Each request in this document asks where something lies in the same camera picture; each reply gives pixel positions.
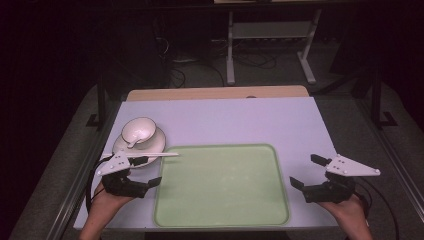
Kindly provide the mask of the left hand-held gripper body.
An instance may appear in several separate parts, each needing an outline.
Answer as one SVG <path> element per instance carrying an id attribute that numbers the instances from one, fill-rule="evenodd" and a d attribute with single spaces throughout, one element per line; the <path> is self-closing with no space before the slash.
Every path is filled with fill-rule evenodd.
<path id="1" fill-rule="evenodd" d="M 96 171 L 96 175 L 101 177 L 105 190 L 110 194 L 143 198 L 147 192 L 147 184 L 128 178 L 132 166 L 124 153 L 124 151 L 118 151 L 113 156 L 106 157 L 106 163 Z"/>

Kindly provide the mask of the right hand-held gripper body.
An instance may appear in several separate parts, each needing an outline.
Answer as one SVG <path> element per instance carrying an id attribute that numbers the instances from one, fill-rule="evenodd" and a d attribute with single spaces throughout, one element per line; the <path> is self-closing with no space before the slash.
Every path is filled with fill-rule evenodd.
<path id="1" fill-rule="evenodd" d="M 342 155 L 331 159 L 325 168 L 326 182 L 320 185 L 304 186 L 303 195 L 307 203 L 333 202 L 348 200 L 356 188 L 355 177 L 379 176 L 381 171 Z"/>

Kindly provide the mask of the white ceramic spoon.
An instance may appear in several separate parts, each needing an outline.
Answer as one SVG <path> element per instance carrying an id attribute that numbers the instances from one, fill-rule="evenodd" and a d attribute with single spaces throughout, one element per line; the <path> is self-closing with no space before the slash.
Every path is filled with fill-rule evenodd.
<path id="1" fill-rule="evenodd" d="M 144 142 L 150 138 L 148 130 L 135 130 L 127 135 L 128 148 L 133 148 L 137 143 Z"/>

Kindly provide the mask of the white chopstick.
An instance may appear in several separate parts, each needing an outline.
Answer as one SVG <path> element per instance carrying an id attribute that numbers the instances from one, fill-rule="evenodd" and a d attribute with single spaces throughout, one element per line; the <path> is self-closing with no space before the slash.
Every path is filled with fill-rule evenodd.
<path id="1" fill-rule="evenodd" d="M 100 159 L 113 156 L 114 154 L 102 154 Z M 128 158 L 137 158 L 137 157 L 163 157 L 163 156 L 179 156 L 179 153 L 124 153 Z"/>

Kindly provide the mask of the green plastic tray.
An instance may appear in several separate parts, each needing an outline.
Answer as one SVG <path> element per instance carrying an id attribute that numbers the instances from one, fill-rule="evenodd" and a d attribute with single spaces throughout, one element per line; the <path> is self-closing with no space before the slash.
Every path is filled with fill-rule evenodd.
<path id="1" fill-rule="evenodd" d="M 290 211 L 268 144 L 179 146 L 161 163 L 154 222 L 161 228 L 268 227 Z"/>

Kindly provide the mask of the person's left hand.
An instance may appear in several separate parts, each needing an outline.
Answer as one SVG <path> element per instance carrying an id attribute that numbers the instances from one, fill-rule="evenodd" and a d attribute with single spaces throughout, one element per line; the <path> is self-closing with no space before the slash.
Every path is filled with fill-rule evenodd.
<path id="1" fill-rule="evenodd" d="M 108 193 L 99 183 L 91 200 L 91 213 L 117 213 L 124 205 L 132 201 L 132 197 L 115 196 Z"/>

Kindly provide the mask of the person's right hand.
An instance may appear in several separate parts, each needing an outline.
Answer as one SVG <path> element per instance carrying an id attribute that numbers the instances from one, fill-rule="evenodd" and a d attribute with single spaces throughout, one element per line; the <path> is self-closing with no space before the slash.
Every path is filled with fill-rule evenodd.
<path id="1" fill-rule="evenodd" d="M 320 202 L 319 206 L 327 210 L 338 222 L 353 224 L 364 221 L 365 214 L 362 201 L 355 195 L 340 203 Z"/>

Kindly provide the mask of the white ceramic plate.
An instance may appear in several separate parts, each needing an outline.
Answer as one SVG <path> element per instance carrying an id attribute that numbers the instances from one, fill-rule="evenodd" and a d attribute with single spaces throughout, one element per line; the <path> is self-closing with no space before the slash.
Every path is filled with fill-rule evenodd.
<path id="1" fill-rule="evenodd" d="M 140 145 L 135 145 L 133 148 L 128 148 L 122 136 L 119 136 L 113 145 L 112 152 L 116 153 L 123 150 L 128 157 L 134 157 L 142 153 L 161 153 L 165 149 L 165 145 L 165 134 L 157 127 L 155 134 L 148 141 Z"/>

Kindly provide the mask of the wooden table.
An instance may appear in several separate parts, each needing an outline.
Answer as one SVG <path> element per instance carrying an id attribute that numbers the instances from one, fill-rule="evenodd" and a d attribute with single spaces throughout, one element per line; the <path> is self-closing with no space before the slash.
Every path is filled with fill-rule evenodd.
<path id="1" fill-rule="evenodd" d="M 247 86 L 132 90 L 127 101 L 308 97 L 304 86 Z"/>

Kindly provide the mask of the white metal stand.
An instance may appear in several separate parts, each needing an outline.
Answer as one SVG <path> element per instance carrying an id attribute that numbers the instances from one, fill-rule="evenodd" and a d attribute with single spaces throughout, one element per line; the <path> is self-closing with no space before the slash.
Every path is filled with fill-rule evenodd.
<path id="1" fill-rule="evenodd" d="M 246 39 L 283 39 L 303 38 L 306 40 L 302 51 L 297 52 L 299 63 L 308 84 L 316 83 L 315 76 L 308 62 L 308 54 L 318 28 L 322 10 L 317 9 L 309 21 L 283 22 L 235 22 L 234 14 L 228 14 L 226 76 L 229 85 L 235 84 L 233 59 L 233 41 Z"/>

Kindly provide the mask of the aluminium rail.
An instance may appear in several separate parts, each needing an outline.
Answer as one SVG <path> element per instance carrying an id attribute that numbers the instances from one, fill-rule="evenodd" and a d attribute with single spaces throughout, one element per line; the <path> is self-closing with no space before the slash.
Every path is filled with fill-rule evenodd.
<path id="1" fill-rule="evenodd" d="M 407 196 L 424 220 L 424 134 L 408 116 L 403 119 L 383 110 L 374 118 L 368 101 L 356 100 L 356 105 L 377 134 Z"/>
<path id="2" fill-rule="evenodd" d="M 112 106 L 106 112 L 106 118 L 101 127 L 96 129 L 94 139 L 88 145 L 88 151 L 75 175 L 70 189 L 62 202 L 59 213 L 57 214 L 46 240 L 61 240 L 69 223 L 71 222 L 74 212 L 78 212 L 81 202 L 85 196 L 87 179 L 91 176 L 90 170 L 95 165 L 104 149 L 109 133 L 112 129 L 114 120 L 117 116 L 120 104 Z"/>

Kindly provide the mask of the black frame post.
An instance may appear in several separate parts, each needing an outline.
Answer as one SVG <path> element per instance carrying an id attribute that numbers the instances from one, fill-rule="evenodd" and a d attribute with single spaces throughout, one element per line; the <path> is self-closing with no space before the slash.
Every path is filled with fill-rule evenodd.
<path id="1" fill-rule="evenodd" d="M 371 120 L 379 130 L 386 126 L 397 126 L 397 122 L 390 112 L 381 111 L 381 85 L 380 69 L 376 66 L 373 69 L 372 77 Z"/>
<path id="2" fill-rule="evenodd" d="M 100 130 L 106 121 L 106 91 L 103 81 L 103 76 L 100 75 L 97 79 L 97 113 L 91 114 L 86 126 L 96 127 Z"/>

